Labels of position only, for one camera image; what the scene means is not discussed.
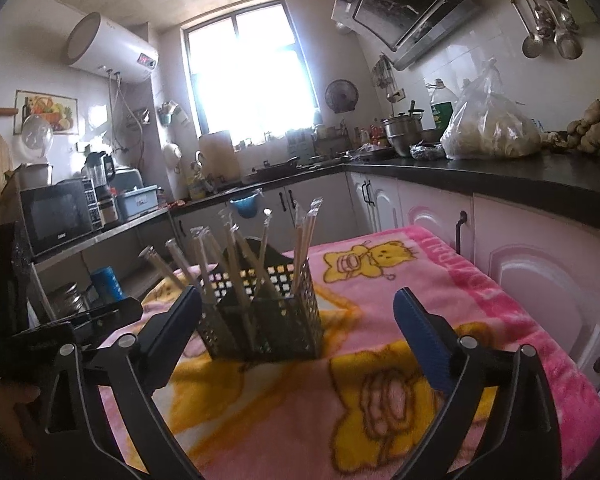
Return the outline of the person left hand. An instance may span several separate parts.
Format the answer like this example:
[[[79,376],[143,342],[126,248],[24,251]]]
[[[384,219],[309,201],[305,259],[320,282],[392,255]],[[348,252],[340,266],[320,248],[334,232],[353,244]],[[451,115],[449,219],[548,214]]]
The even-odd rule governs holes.
[[[20,460],[30,460],[33,445],[23,429],[23,416],[19,411],[40,395],[38,386],[0,380],[0,436]]]

